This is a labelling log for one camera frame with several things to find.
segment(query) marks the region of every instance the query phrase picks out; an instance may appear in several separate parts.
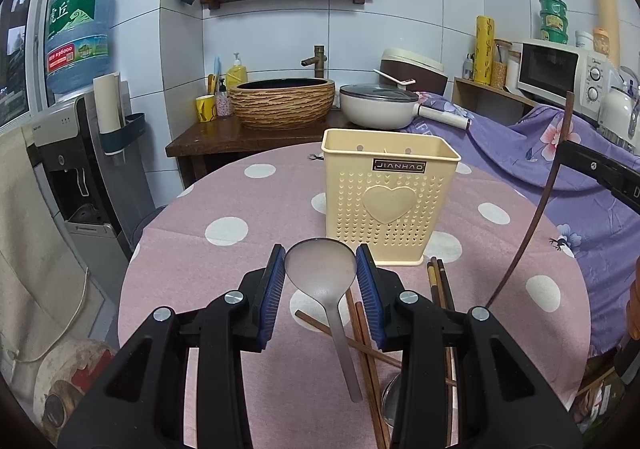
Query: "pink tablecloth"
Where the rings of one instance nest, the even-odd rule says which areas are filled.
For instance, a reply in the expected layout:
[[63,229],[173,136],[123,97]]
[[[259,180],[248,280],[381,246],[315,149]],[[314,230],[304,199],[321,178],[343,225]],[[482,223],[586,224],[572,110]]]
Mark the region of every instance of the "pink tablecloth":
[[[145,229],[122,289],[121,343],[160,305],[180,313],[205,307],[237,288],[246,272],[266,264],[275,243],[288,249],[302,239],[324,236],[324,162],[310,161],[309,153],[321,154],[319,144],[230,164],[187,189]],[[458,310],[486,303],[533,212],[534,206],[508,185],[459,164],[426,249],[446,262]],[[575,259],[549,242],[557,237],[555,226],[543,217],[492,312],[569,405],[587,360],[590,310]],[[406,288],[430,295],[424,265],[394,270]],[[350,402],[331,339],[299,324],[292,315],[299,308],[322,316],[286,281],[267,349],[242,354],[254,447],[375,447],[366,401]],[[343,320],[348,322],[348,313]],[[346,330],[351,333],[349,325]],[[192,446],[195,365],[191,357],[185,442]],[[378,369],[383,385],[396,371],[384,365]]]

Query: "translucent plastic spoon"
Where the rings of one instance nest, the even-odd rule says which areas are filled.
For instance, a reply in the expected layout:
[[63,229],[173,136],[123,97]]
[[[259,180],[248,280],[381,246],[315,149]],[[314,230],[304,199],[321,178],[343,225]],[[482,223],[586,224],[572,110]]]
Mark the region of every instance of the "translucent plastic spoon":
[[324,308],[349,396],[360,402],[360,385],[338,311],[338,302],[356,277],[355,255],[335,239],[305,239],[289,249],[284,266],[291,282]]

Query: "hand soap bottle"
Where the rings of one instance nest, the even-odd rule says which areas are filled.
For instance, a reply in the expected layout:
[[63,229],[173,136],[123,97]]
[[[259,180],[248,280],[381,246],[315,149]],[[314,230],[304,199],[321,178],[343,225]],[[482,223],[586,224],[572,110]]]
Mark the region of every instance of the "hand soap bottle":
[[242,65],[240,61],[240,54],[234,53],[236,56],[236,60],[234,61],[234,65],[229,68],[226,73],[226,87],[231,89],[238,84],[242,84],[246,82],[246,66]]

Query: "spoon handle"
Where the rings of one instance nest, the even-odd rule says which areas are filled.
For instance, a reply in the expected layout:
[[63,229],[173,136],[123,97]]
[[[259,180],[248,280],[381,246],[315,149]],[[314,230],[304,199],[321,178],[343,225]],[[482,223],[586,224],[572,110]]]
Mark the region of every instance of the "spoon handle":
[[351,402],[361,402],[362,393],[360,392],[360,385],[358,384],[358,376],[356,370],[353,367],[353,359],[349,352],[349,345],[347,344],[347,337],[344,334],[344,326],[340,319],[340,312],[338,307],[329,308],[326,311],[326,318],[329,321],[329,328],[334,336],[335,351],[338,353],[338,360],[340,360],[340,366],[342,367],[342,374],[344,380],[347,383],[347,389],[349,390],[349,396]]

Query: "white kettle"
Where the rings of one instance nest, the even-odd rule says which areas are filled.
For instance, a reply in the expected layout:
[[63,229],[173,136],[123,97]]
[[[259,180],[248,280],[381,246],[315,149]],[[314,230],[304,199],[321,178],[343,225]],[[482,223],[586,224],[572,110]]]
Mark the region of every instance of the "white kettle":
[[612,87],[607,93],[598,117],[598,132],[609,142],[633,154],[640,152],[640,102],[624,92],[624,88]]

